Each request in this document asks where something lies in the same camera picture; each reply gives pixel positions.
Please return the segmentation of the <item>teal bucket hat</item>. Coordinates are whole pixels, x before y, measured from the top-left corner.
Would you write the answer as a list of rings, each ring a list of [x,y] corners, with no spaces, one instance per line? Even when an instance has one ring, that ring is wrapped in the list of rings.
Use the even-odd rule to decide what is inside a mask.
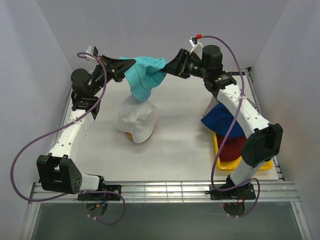
[[[140,102],[146,101],[152,89],[158,87],[166,77],[162,69],[168,63],[165,58],[138,56],[135,63],[124,73],[131,94]]]

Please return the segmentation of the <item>white bucket hat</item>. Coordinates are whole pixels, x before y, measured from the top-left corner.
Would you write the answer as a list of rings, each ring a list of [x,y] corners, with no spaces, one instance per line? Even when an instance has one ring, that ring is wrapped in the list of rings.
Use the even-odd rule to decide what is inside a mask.
[[[132,135],[150,134],[160,117],[159,109],[148,99],[138,101],[133,95],[128,96],[120,105],[114,119],[115,127],[121,132]]]

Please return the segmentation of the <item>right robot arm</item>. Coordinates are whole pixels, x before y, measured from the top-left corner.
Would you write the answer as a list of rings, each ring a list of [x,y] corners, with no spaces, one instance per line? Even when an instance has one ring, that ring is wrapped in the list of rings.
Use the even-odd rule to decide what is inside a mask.
[[[255,173],[280,151],[283,128],[271,124],[244,97],[244,90],[223,70],[223,54],[216,45],[202,48],[202,57],[180,49],[162,72],[187,79],[203,79],[205,88],[222,103],[242,128],[246,142],[241,148],[241,161],[220,187],[212,186],[211,193],[221,192],[232,199],[244,193]]]

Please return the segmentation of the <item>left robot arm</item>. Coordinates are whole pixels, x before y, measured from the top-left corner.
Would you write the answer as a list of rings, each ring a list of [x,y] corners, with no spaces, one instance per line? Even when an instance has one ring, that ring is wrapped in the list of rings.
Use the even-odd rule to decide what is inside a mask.
[[[36,161],[41,186],[46,191],[63,194],[87,192],[100,200],[106,195],[104,178],[100,175],[81,173],[75,164],[75,157],[88,129],[94,123],[100,110],[97,93],[114,80],[121,82],[125,72],[135,64],[134,59],[113,59],[97,56],[98,64],[93,73],[83,68],[74,70],[72,83],[72,108],[67,127],[46,155]]]

